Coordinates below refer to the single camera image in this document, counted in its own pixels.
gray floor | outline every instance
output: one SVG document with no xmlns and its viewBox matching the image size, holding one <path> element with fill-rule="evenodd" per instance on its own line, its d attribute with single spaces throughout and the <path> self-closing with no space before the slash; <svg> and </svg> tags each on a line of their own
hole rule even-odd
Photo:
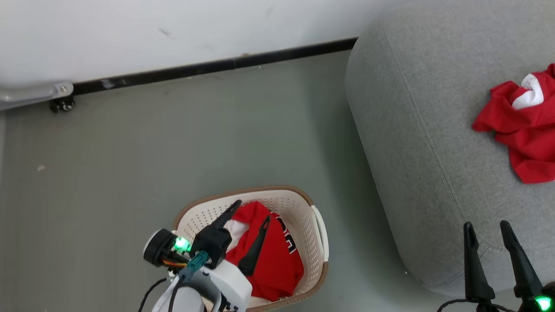
<svg viewBox="0 0 555 312">
<path fill-rule="evenodd" d="M 192 200 L 265 184 L 306 191 L 330 238 L 326 283 L 283 311 L 436 310 L 446 299 L 406 275 L 389 231 L 344 96 L 348 56 L 93 93 L 68 114 L 10 110 L 0 310 L 135 311 L 164 276 L 141 257 L 153 231 Z"/>
</svg>

gray ottoman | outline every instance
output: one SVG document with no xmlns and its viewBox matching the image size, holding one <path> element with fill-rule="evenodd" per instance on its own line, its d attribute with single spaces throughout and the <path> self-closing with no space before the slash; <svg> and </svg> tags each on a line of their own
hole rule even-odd
<svg viewBox="0 0 555 312">
<path fill-rule="evenodd" d="M 514 286 L 501 220 L 555 280 L 555 184 L 524 185 L 507 148 L 471 129 L 490 88 L 554 62 L 553 0 L 416 2 L 357 41 L 347 97 L 401 258 L 425 287 L 464 294 L 465 221 L 495 290 Z"/>
</svg>

brown basket rim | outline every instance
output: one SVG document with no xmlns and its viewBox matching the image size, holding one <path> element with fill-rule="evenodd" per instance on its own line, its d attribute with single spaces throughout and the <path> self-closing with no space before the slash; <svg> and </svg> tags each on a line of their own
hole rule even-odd
<svg viewBox="0 0 555 312">
<path fill-rule="evenodd" d="M 181 219 L 183 218 L 185 213 L 187 213 L 194 206 L 209 202 L 211 200 L 220 199 L 220 198 L 223 198 L 223 197 L 228 197 L 228 196 L 233 196 L 233 195 L 238 195 L 238 194 L 243 194 L 243 193 L 260 192 L 260 191 L 265 191 L 265 190 L 289 190 L 289 191 L 297 193 L 302 198 L 304 198 L 309 206 L 314 205 L 314 202 L 312 201 L 312 199 L 310 199 L 310 197 L 305 192 L 303 192 L 300 188 L 294 187 L 292 185 L 268 185 L 268 186 L 264 186 L 264 187 L 239 189 L 239 190 L 236 190 L 236 191 L 233 191 L 233 192 L 228 192 L 228 193 L 224 193 L 224 194 L 212 195 L 212 196 L 208 196 L 208 197 L 205 197 L 205 198 L 201 198 L 201 199 L 195 200 L 194 202 L 188 204 L 187 206 L 185 206 L 185 208 L 183 208 L 177 214 L 177 217 L 175 217 L 175 220 L 174 220 L 174 223 L 173 223 L 173 229 L 177 230 L 179 222 L 181 221 Z M 248 308 L 247 311 L 248 312 L 267 311 L 267 310 L 277 309 L 277 308 L 280 308 L 282 306 L 286 306 L 286 305 L 290 305 L 290 304 L 293 304 L 293 303 L 303 301 L 306 298 L 314 295 L 318 290 L 320 290 L 320 288 L 324 284 L 324 280 L 326 279 L 326 276 L 327 276 L 327 261 L 325 261 L 322 265 L 322 274 L 320 275 L 320 279 L 318 280 L 316 285 L 314 285 L 314 287 L 312 287 L 309 291 L 307 291 L 303 294 L 300 294 L 300 295 L 291 296 L 291 297 L 289 297 L 287 299 L 284 299 L 284 300 L 279 300 L 279 301 L 276 301 L 276 302 L 273 302 L 273 303 L 268 303 L 268 304 L 265 304 L 265 305 L 256 306 L 254 308 Z"/>
</svg>

red cloth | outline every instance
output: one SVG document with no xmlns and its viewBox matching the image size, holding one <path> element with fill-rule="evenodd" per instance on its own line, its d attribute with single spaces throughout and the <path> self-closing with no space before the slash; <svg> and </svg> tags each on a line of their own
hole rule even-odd
<svg viewBox="0 0 555 312">
<path fill-rule="evenodd" d="M 247 223 L 249 230 L 241 236 L 236 248 L 230 250 L 225 259 L 238 265 L 253 244 L 262 223 L 271 215 L 270 226 L 253 276 L 247 279 L 253 285 L 252 296 L 277 301 L 292 296 L 304 274 L 301 256 L 285 224 L 278 214 L 271 213 L 259 202 L 240 207 L 233 220 Z"/>
<path fill-rule="evenodd" d="M 514 100 L 529 91 L 514 82 L 491 89 L 491 100 L 472 125 L 496 131 L 495 140 L 509 147 L 511 165 L 524 183 L 555 180 L 555 64 L 532 73 L 541 86 L 543 103 L 515 109 Z"/>
</svg>

laundry basket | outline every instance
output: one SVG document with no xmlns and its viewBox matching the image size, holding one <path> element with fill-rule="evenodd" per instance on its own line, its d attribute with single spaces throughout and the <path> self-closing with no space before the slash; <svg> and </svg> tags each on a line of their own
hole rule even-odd
<svg viewBox="0 0 555 312">
<path fill-rule="evenodd" d="M 287 186 L 242 189 L 228 194 L 199 199 L 185 207 L 175 218 L 176 234 L 193 241 L 196 234 L 210 224 L 236 200 L 243 204 L 259 201 L 281 215 L 295 243 L 305 274 L 293 296 L 270 302 L 252 297 L 248 312 L 276 309 L 304 300 L 320 289 L 327 275 L 329 246 L 322 215 L 302 190 Z"/>
</svg>

